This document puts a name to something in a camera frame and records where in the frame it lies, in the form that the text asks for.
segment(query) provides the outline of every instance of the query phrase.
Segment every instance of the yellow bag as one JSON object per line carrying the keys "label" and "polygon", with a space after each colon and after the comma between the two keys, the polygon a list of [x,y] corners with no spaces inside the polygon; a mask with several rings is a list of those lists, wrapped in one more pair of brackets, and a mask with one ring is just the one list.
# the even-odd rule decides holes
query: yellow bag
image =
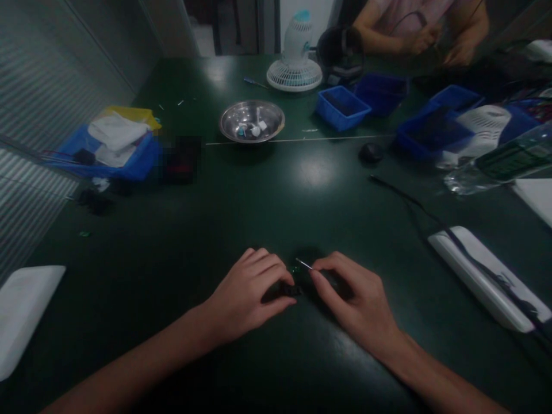
{"label": "yellow bag", "polygon": [[134,122],[148,124],[152,131],[161,129],[161,125],[159,125],[159,123],[155,120],[151,109],[128,108],[126,106],[108,106],[102,111],[97,119],[109,115],[110,112],[117,112],[123,118]]}

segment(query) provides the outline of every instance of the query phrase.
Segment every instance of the plastic bottle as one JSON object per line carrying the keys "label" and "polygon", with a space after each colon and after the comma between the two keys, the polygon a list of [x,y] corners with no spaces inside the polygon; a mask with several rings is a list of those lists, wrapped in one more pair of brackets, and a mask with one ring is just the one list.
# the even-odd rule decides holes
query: plastic bottle
{"label": "plastic bottle", "polygon": [[552,165],[552,121],[482,155],[444,178],[463,196],[480,193]]}

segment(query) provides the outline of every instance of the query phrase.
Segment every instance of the black computer mouse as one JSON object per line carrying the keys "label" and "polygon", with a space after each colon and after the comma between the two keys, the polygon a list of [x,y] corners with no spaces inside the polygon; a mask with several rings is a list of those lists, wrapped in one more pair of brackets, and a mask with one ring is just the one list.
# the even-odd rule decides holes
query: black computer mouse
{"label": "black computer mouse", "polygon": [[362,146],[358,156],[364,162],[375,164],[383,159],[384,149],[378,144],[367,143]]}

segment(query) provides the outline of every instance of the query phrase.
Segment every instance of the hand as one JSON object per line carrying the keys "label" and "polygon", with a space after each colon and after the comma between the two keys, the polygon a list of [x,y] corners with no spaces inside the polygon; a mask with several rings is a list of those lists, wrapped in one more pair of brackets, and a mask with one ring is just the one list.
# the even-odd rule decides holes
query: hand
{"label": "hand", "polygon": [[295,284],[278,256],[264,248],[248,249],[199,306],[201,323],[209,326],[210,344],[216,347],[231,342],[297,303],[293,298],[280,297],[261,304],[266,291],[278,281]]}
{"label": "hand", "polygon": [[439,26],[429,27],[414,34],[411,37],[405,37],[403,39],[403,45],[401,52],[407,55],[419,55],[426,49],[437,43],[441,36],[442,29]]}
{"label": "hand", "polygon": [[448,53],[443,66],[470,66],[476,54],[476,49],[468,43],[457,43]]}
{"label": "hand", "polygon": [[[329,306],[341,326],[366,351],[376,358],[394,353],[406,344],[399,330],[379,276],[339,252],[312,265],[310,276],[318,294]],[[354,297],[345,302],[320,270],[335,270],[351,287]]]}

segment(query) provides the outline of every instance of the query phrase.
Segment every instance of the forearm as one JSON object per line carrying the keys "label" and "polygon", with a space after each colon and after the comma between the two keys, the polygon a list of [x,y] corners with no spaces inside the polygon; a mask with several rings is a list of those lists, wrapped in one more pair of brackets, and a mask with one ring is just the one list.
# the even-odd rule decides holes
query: forearm
{"label": "forearm", "polygon": [[455,43],[464,43],[477,48],[489,34],[489,20],[485,17],[474,21],[456,37]]}
{"label": "forearm", "polygon": [[44,413],[119,413],[214,348],[198,308],[81,382]]}
{"label": "forearm", "polygon": [[381,362],[438,413],[507,413],[459,375],[427,354],[411,338]]}
{"label": "forearm", "polygon": [[403,39],[381,35],[362,24],[354,25],[362,35],[364,53],[400,55],[403,52]]}

